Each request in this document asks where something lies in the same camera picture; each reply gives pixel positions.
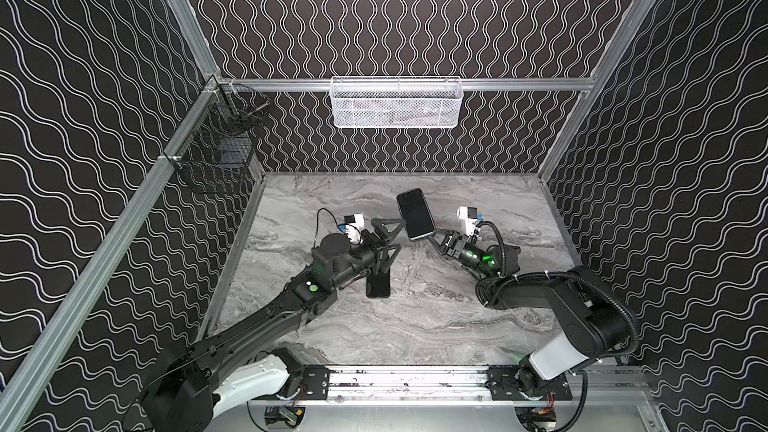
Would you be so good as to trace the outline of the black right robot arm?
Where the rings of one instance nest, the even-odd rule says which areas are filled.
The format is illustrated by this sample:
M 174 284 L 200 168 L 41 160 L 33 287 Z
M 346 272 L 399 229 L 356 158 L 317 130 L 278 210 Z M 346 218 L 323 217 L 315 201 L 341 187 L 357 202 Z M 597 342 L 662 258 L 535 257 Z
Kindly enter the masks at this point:
M 591 269 L 524 272 L 518 263 L 520 248 L 501 240 L 483 250 L 475 236 L 446 229 L 428 240 L 440 256 L 458 262 L 476 280 L 475 295 L 483 307 L 543 308 L 554 314 L 559 334 L 520 360 L 515 380 L 525 393 L 565 372 L 637 350 L 635 313 Z

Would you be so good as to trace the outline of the black phone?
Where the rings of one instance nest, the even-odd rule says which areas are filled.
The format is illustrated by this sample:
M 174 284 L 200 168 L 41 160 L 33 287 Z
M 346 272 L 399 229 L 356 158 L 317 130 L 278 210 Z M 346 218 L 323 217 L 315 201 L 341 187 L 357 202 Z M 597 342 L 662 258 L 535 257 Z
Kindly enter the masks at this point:
M 396 202 L 409 240 L 422 240 L 435 233 L 436 226 L 421 188 L 398 194 Z

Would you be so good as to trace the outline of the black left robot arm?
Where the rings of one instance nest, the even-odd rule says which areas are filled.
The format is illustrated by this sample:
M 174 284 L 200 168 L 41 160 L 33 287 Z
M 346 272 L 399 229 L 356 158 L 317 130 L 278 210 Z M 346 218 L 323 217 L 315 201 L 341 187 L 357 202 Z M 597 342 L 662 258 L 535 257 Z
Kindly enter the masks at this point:
M 154 431 L 202 431 L 223 405 L 218 388 L 249 359 L 324 313 L 349 284 L 389 273 L 401 246 L 403 219 L 371 220 L 357 244 L 343 232 L 325 236 L 312 262 L 266 306 L 224 331 L 161 352 L 137 402 Z

